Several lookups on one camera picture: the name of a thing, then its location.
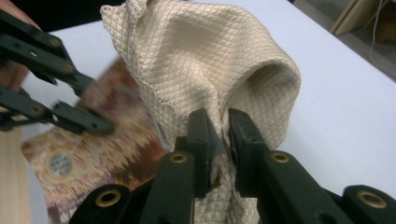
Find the floor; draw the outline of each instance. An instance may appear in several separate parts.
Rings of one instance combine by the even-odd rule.
[[[330,30],[347,3],[347,0],[294,1],[297,8],[326,30]],[[370,48],[373,42],[373,34],[368,27],[361,27],[337,37],[367,62],[373,64],[396,82],[396,44],[375,44],[372,52],[373,60],[371,60]]]

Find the beige cloth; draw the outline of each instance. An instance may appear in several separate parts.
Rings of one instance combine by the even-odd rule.
[[[128,0],[101,9],[114,46],[167,140],[186,135],[188,115],[206,108],[228,143],[228,109],[252,117],[271,149],[286,135],[299,71],[244,9],[178,0]],[[257,223],[255,201],[235,192],[227,154],[214,160],[220,186],[196,200],[195,223]]]

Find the white surface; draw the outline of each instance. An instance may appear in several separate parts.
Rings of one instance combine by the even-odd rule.
[[[396,198],[395,83],[286,0],[201,2],[228,3],[250,11],[300,67],[303,85],[280,149],[293,154],[322,187],[335,193],[364,184]],[[100,23],[56,35],[82,73],[98,75],[116,56]],[[44,89],[41,81],[29,79],[24,88],[48,104],[76,100],[70,89]],[[35,209],[39,186],[31,182],[30,187],[33,222],[44,223],[44,207]]]

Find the patterned cloth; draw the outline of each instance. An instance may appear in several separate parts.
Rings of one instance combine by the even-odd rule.
[[[101,9],[114,46],[167,140],[186,135],[190,112],[205,108],[229,144],[228,109],[243,110],[277,148],[300,89],[292,59],[244,9],[178,0],[128,0]],[[255,201],[235,191],[227,154],[214,160],[220,185],[195,203],[195,223],[257,223]]]
[[[168,152],[122,59],[84,91],[78,107],[110,119],[114,132],[75,134],[54,127],[22,146],[43,188],[49,224],[69,223],[87,195],[103,185],[133,190],[145,184]]]

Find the wooden board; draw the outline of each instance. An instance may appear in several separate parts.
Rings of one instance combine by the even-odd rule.
[[[31,223],[21,129],[0,132],[0,223]]]
[[[379,0],[351,0],[340,16],[344,16],[344,18],[337,20],[339,24],[337,22],[334,24],[331,33],[341,35],[367,24],[377,12],[378,4]]]
[[[335,31],[338,29],[338,27],[340,26],[340,24],[344,21],[345,17],[347,16],[347,14],[350,12],[350,10],[353,8],[353,6],[355,6],[355,4],[358,2],[358,0],[350,0],[349,3],[346,5],[346,7],[344,8],[343,12],[341,13],[341,15],[337,18],[337,20],[335,21],[334,25],[332,26],[332,28],[330,29],[330,33],[334,34]]]

